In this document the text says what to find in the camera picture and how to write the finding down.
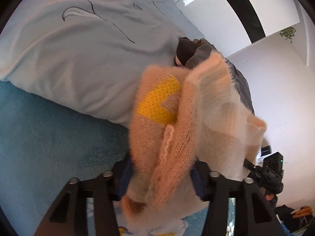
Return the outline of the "right hand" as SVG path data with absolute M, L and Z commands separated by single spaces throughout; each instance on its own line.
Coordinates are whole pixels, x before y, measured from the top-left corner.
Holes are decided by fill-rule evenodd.
M 273 193 L 267 193 L 267 190 L 264 187 L 259 188 L 261 194 L 264 196 L 266 201 L 271 201 L 274 198 Z

